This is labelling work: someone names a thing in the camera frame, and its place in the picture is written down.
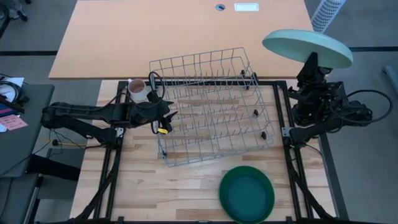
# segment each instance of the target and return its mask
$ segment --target pink sticky note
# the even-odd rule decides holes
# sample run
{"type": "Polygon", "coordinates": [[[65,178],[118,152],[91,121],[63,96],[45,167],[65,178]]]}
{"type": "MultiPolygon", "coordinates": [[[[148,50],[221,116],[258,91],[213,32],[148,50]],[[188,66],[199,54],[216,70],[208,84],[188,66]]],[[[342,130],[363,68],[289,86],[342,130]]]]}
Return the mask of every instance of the pink sticky note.
{"type": "Polygon", "coordinates": [[[0,118],[0,124],[4,125],[8,130],[14,130],[27,126],[27,123],[18,118],[14,114],[0,118]]]}

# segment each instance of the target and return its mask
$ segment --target light green plate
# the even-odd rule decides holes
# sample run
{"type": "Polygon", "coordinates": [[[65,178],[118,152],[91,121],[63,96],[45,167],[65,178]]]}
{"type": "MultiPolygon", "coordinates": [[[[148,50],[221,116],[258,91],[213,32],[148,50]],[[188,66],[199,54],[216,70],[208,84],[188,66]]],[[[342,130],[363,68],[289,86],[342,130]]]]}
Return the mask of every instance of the light green plate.
{"type": "Polygon", "coordinates": [[[347,46],[327,35],[307,30],[273,31],[262,44],[276,54],[299,62],[306,62],[315,52],[319,67],[348,68],[353,64],[353,53],[347,46]]]}

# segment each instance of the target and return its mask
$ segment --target yellow label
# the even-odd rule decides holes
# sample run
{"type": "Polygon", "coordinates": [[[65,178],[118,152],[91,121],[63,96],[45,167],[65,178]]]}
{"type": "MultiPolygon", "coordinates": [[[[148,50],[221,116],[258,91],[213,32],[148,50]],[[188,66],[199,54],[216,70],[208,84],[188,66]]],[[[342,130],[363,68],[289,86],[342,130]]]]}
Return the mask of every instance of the yellow label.
{"type": "Polygon", "coordinates": [[[166,129],[163,129],[163,128],[158,128],[157,131],[160,132],[160,133],[163,133],[163,134],[168,134],[169,133],[166,129]]]}

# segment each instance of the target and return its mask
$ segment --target white label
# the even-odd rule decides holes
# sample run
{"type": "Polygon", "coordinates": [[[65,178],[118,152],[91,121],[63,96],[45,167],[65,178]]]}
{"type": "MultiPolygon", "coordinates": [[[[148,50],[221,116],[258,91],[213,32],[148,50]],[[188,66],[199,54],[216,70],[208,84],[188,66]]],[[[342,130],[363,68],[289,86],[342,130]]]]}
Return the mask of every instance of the white label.
{"type": "Polygon", "coordinates": [[[235,11],[257,12],[258,10],[260,10],[258,3],[235,3],[235,11]]]}

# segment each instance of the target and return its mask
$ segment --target paper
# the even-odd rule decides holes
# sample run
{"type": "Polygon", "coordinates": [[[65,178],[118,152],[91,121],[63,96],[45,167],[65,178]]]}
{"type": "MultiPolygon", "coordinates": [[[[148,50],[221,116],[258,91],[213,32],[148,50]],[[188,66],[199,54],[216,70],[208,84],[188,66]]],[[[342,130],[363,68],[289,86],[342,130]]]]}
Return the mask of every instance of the paper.
{"type": "MultiPolygon", "coordinates": [[[[9,81],[15,83],[19,87],[22,87],[24,78],[5,78],[3,81],[9,81]]],[[[0,87],[0,95],[6,96],[6,100],[11,102],[15,97],[15,90],[11,86],[2,85],[0,87]]]]}
{"type": "Polygon", "coordinates": [[[7,131],[7,128],[4,125],[0,124],[0,133],[6,132],[6,131],[7,131]]]}
{"type": "Polygon", "coordinates": [[[257,12],[260,10],[258,3],[235,3],[235,11],[257,12]]]}
{"type": "Polygon", "coordinates": [[[10,131],[27,126],[25,121],[14,114],[0,118],[0,124],[4,125],[10,131]]]}

